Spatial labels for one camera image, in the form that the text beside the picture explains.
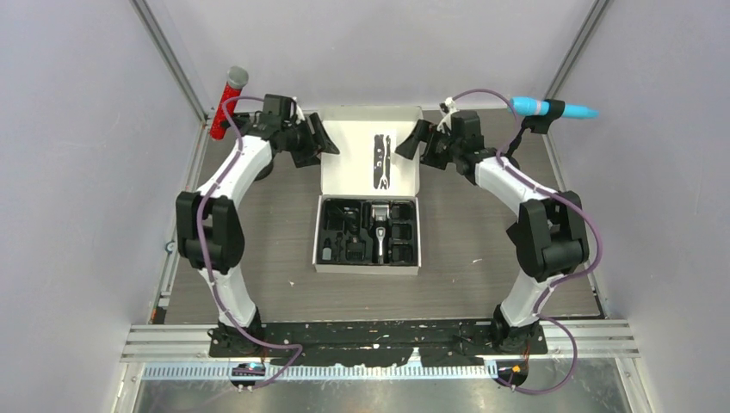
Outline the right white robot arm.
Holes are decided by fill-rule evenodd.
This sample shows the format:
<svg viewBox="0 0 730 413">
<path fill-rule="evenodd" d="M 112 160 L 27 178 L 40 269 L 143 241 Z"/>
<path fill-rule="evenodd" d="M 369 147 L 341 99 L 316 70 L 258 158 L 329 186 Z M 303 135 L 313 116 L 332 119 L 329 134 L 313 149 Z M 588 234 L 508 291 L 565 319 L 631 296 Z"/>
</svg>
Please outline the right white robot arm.
<svg viewBox="0 0 730 413">
<path fill-rule="evenodd" d="M 506 233 L 516 250 L 519 273 L 495 308 L 489 332 L 496 349 L 515 352 L 533 335 L 558 282 L 589 257 L 585 221 L 578 213 L 581 199 L 574 192 L 541 185 L 497 149 L 487 147 L 474 111 L 452 112 L 438 125 L 418 121 L 395 151 L 440 170 L 454 164 L 460 175 L 516 215 Z"/>
</svg>

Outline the black silver hair clipper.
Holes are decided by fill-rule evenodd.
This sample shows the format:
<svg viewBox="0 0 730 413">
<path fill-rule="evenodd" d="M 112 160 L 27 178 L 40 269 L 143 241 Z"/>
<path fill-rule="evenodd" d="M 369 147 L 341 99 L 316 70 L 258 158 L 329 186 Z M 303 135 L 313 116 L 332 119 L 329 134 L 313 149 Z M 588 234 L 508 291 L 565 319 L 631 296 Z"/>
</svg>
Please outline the black silver hair clipper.
<svg viewBox="0 0 730 413">
<path fill-rule="evenodd" d="M 371 218 L 374 234 L 374 259 L 382 265 L 386 263 L 386 238 L 390 220 L 390 204 L 387 202 L 374 203 Z"/>
</svg>

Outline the white hair clipper box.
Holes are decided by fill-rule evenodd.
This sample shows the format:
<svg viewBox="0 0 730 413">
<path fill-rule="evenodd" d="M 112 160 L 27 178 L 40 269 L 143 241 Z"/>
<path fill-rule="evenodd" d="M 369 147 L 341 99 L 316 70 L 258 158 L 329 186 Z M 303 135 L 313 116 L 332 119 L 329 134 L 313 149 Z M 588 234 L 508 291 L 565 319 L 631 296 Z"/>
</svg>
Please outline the white hair clipper box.
<svg viewBox="0 0 730 413">
<path fill-rule="evenodd" d="M 395 153 L 398 144 L 405 141 L 416 122 L 423 118 L 418 106 L 339 106 L 325 108 L 322 122 L 331 140 L 340 150 L 339 155 L 321 157 L 321 194 L 318 199 L 312 265 L 318 273 L 416 275 L 421 266 L 420 189 L 417 159 L 409 160 Z M 325 205 L 339 203 L 360 209 L 360 232 L 351 235 L 325 229 Z M 386 263 L 374 259 L 372 232 L 372 205 L 376 202 L 410 202 L 410 221 L 389 220 L 386 238 Z M 412 225 L 410 243 L 395 243 L 391 238 L 393 224 Z M 332 259 L 321 260 L 323 242 L 331 240 Z M 358 264 L 345 261 L 345 244 L 355 239 L 366 244 L 365 261 Z M 413 248 L 414 264 L 392 265 L 390 250 L 395 244 Z"/>
</svg>

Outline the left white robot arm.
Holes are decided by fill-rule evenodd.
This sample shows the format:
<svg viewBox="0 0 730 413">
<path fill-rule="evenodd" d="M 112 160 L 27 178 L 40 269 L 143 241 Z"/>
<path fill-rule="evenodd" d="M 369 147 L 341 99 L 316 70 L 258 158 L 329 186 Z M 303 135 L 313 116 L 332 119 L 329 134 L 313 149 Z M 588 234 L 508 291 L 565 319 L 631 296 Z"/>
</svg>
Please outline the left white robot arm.
<svg viewBox="0 0 730 413">
<path fill-rule="evenodd" d="M 298 168 L 317 165 L 321 154 L 337 155 L 320 115 L 305 113 L 293 97 L 267 94 L 262 108 L 235 115 L 240 97 L 220 106 L 224 127 L 236 142 L 221 166 L 200 187 L 176 198 L 177 248 L 197 269 L 212 294 L 219 313 L 218 330 L 244 356 L 257 354 L 265 344 L 260 313 L 244 282 L 240 266 L 245 237 L 238 207 L 252 183 L 281 152 Z"/>
</svg>

